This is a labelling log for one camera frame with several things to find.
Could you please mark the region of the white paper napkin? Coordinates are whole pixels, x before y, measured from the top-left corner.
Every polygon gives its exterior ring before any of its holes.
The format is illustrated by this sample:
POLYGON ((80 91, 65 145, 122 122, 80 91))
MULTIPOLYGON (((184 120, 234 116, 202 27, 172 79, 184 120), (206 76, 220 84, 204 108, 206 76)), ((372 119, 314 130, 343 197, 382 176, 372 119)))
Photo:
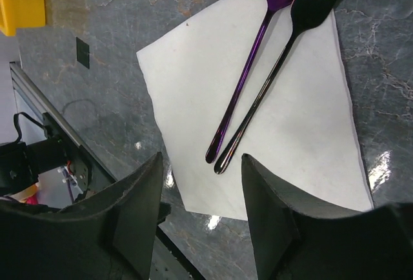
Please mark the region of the white paper napkin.
POLYGON ((266 9, 266 0, 219 0, 137 53, 185 209, 246 219, 241 157, 250 154, 320 199, 370 210, 333 15, 295 42, 226 171, 205 161, 266 9))

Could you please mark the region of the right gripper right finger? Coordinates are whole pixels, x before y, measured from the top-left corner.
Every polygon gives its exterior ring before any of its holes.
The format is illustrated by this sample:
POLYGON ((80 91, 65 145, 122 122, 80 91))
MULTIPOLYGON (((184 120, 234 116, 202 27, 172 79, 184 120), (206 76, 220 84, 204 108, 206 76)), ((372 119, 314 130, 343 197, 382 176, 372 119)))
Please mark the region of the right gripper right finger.
POLYGON ((259 279, 412 278, 411 203, 343 208, 248 154, 241 177, 259 279))

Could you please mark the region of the small black square marker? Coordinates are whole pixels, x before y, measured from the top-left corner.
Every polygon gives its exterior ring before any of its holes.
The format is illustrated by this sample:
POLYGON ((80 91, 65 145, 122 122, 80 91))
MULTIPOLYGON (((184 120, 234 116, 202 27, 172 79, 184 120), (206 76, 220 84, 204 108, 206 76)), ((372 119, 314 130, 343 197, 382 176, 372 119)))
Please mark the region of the small black square marker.
POLYGON ((80 38, 76 38, 76 58, 77 62, 85 68, 90 68, 90 47, 80 38))

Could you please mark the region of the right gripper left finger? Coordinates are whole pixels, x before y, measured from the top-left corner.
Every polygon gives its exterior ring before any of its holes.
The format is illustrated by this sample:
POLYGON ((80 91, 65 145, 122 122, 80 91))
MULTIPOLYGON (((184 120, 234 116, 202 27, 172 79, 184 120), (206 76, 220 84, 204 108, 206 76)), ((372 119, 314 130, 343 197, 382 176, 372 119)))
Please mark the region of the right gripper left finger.
POLYGON ((2 279, 148 279, 163 156, 63 209, 1 201, 2 279))

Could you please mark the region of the yellow plastic tray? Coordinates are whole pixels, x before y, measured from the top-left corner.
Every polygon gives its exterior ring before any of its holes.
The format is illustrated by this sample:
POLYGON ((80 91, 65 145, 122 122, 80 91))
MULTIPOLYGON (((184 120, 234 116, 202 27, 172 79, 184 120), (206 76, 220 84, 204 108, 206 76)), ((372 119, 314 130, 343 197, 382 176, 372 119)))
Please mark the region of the yellow plastic tray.
POLYGON ((18 28, 45 25, 45 0, 1 0, 1 32, 5 36, 15 36, 18 28))

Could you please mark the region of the black metal fork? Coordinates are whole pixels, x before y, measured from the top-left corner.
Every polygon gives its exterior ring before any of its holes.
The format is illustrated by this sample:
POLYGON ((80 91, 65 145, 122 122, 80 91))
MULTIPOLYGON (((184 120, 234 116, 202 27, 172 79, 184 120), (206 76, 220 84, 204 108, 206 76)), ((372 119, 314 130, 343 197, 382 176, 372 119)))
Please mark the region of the black metal fork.
POLYGON ((286 46, 284 47, 281 55, 276 61, 272 71, 269 73, 267 79, 265 80, 263 86, 261 87, 257 97, 255 98, 252 106, 247 112, 244 120, 240 124, 239 128, 236 130, 233 138, 227 144, 221 155, 217 155, 214 160, 216 164, 214 165, 214 172, 216 174, 222 174, 230 164, 235 151, 245 134, 254 114, 258 110, 262 100, 264 99, 266 93, 268 92, 272 82, 276 78, 276 75, 281 70, 283 63, 287 59, 287 56, 293 47, 294 42, 300 34, 303 32, 316 28, 324 22, 324 20, 332 11, 337 0, 293 0, 290 4, 290 16, 292 19, 292 35, 288 40, 286 46))

